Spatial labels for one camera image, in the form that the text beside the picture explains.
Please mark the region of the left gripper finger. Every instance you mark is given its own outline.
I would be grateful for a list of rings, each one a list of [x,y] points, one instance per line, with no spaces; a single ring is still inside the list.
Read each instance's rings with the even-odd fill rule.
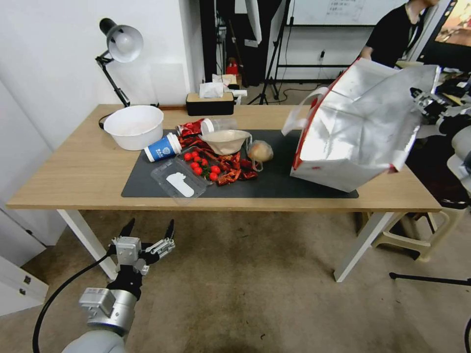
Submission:
[[[128,245],[133,242],[133,238],[130,239],[130,234],[135,224],[135,218],[131,220],[121,229],[119,235],[111,239],[111,245]]]
[[[172,219],[165,232],[164,238],[147,247],[144,251],[145,262],[158,262],[170,254],[175,248],[175,220]]]

